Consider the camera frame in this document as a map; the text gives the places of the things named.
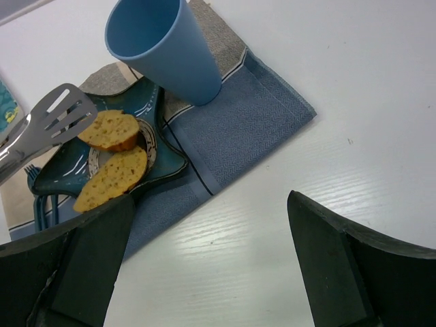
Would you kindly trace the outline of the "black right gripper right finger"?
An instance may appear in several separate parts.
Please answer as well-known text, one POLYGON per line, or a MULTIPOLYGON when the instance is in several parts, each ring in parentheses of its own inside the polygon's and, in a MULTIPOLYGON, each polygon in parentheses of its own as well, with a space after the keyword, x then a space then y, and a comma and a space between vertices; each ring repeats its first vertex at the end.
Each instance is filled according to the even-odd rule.
POLYGON ((290 230, 315 326, 434 326, 435 250, 342 217, 297 191, 290 230))

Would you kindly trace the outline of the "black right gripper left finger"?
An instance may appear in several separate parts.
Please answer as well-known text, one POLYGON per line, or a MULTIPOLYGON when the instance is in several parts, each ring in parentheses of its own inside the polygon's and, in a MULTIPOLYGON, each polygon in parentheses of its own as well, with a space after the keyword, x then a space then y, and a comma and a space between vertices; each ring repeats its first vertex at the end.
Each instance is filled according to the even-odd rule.
POLYGON ((1 246, 2 326, 103 326, 134 219, 124 195, 1 246))

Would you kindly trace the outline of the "brown bread slice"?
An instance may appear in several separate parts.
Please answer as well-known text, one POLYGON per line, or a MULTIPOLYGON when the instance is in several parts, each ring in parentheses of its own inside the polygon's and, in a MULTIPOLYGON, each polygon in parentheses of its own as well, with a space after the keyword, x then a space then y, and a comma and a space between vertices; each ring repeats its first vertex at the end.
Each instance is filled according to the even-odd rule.
POLYGON ((114 154, 84 185, 73 209, 84 213, 127 193, 138 184, 146 167, 147 154, 139 146, 114 154))

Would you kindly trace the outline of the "oval seeded bread slice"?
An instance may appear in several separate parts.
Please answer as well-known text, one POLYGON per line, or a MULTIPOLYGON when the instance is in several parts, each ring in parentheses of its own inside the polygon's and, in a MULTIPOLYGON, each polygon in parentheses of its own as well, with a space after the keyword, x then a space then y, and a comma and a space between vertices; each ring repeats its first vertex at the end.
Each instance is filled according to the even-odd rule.
POLYGON ((116 153, 132 150, 139 132, 134 116, 122 110, 103 110, 78 138, 94 149, 116 153))

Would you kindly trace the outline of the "metal tongs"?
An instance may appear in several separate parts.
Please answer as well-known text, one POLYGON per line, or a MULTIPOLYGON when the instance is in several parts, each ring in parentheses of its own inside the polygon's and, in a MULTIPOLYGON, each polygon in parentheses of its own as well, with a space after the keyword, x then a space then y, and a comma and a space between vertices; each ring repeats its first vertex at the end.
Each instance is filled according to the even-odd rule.
POLYGON ((64 83, 45 95, 17 124, 1 147, 1 183, 32 159, 78 136, 98 110, 77 86, 64 83))

